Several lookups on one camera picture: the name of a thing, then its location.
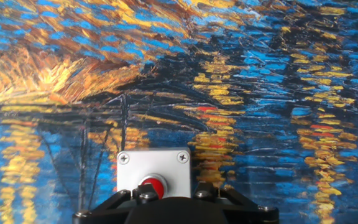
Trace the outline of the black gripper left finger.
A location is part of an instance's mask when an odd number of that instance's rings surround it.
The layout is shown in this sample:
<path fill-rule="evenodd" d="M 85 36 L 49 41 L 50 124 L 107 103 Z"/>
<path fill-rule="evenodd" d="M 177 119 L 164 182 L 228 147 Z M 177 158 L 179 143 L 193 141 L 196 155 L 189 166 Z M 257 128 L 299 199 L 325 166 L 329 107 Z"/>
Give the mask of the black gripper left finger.
<path fill-rule="evenodd" d="M 120 190 L 93 210 L 80 210 L 72 215 L 72 224 L 125 223 L 129 213 L 138 205 L 159 199 L 152 184 Z"/>

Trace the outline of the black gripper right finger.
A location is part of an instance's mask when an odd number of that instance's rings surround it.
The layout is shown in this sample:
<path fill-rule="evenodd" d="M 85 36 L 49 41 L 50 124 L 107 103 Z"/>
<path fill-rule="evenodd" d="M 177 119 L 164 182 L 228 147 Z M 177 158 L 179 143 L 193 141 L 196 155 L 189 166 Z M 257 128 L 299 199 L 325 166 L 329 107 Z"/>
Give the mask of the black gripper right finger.
<path fill-rule="evenodd" d="M 258 205 L 233 187 L 219 189 L 212 183 L 200 182 L 193 199 L 212 203 L 228 223 L 279 224 L 277 207 Z"/>

